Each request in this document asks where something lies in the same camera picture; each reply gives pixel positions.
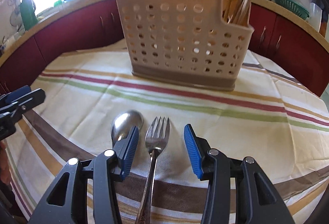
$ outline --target green colander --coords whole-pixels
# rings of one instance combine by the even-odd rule
[[[298,15],[302,19],[307,19],[309,17],[309,12],[298,3],[293,0],[274,0],[275,3],[281,5],[282,7],[288,9],[293,12],[295,15]]]

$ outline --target table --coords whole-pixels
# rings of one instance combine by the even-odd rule
[[[130,175],[116,183],[123,223],[134,223],[149,167],[144,135],[156,115],[171,120],[167,148],[155,176],[152,222],[200,223],[207,181],[193,174],[183,128],[228,157],[253,156],[274,183],[296,224],[319,202],[329,181],[329,114],[324,102],[271,60],[250,51],[232,92],[176,86],[131,74],[125,40],[65,53],[32,89],[45,102],[25,114],[6,139],[17,203],[29,219],[43,193],[71,157],[93,158],[111,149],[111,123],[123,111],[144,116]],[[93,222],[93,182],[88,218]],[[231,181],[230,223],[235,218]]]

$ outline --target red stripe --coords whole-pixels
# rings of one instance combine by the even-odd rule
[[[29,215],[29,217],[31,217],[32,214],[31,214],[31,212],[27,209],[27,206],[25,205],[25,203],[24,203],[22,197],[20,196],[19,192],[17,191],[17,188],[16,188],[16,185],[15,185],[15,182],[14,182],[14,181],[12,181],[12,187],[14,188],[15,193],[16,193],[17,197],[19,198],[19,201],[20,201],[21,204],[23,205],[23,207],[24,207],[26,213]]]
[[[118,80],[85,77],[85,76],[81,76],[81,75],[45,74],[45,73],[41,73],[41,75],[45,76],[45,77],[74,78],[74,79],[83,80],[83,81],[87,81],[87,82],[101,83],[101,84],[107,84],[107,85],[116,85],[116,86],[121,86],[121,87],[152,91],[152,92],[157,92],[157,93],[166,93],[166,94],[173,94],[173,95],[177,95],[177,96],[198,98],[198,99],[203,99],[203,100],[209,100],[209,101],[214,101],[214,102],[219,102],[219,103],[224,103],[224,104],[229,104],[229,105],[236,105],[236,106],[241,106],[241,107],[246,107],[246,108],[270,111],[270,112],[287,113],[289,116],[293,116],[293,117],[303,119],[303,120],[312,121],[312,122],[315,122],[315,123],[318,123],[318,124],[321,124],[324,126],[329,126],[329,122],[324,122],[324,121],[318,120],[316,118],[313,118],[311,116],[305,116],[305,115],[302,115],[299,113],[288,111],[285,107],[282,107],[282,106],[266,105],[266,104],[260,104],[260,103],[255,103],[255,102],[218,97],[218,96],[213,96],[213,95],[204,94],[204,93],[195,93],[195,92],[174,90],[174,89],[170,89],[170,88],[161,88],[161,87],[150,86],[150,85],[134,84],[134,83],[118,81]]]

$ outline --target beige plastic basket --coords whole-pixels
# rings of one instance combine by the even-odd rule
[[[227,24],[222,0],[116,0],[134,75],[233,90],[254,29]]]

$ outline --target screw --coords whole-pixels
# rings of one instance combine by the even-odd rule
[[[113,150],[106,150],[104,152],[104,155],[107,156],[107,157],[110,157],[110,156],[114,155],[114,151]]]
[[[79,160],[76,157],[73,157],[68,161],[68,164],[69,165],[75,165],[76,163],[78,163],[78,161]]]
[[[246,162],[247,162],[248,164],[253,164],[253,163],[255,162],[255,160],[254,160],[251,156],[247,156],[247,157],[246,157]]]
[[[219,151],[217,149],[210,149],[209,150],[209,154],[210,155],[213,155],[213,156],[216,156],[219,154]]]

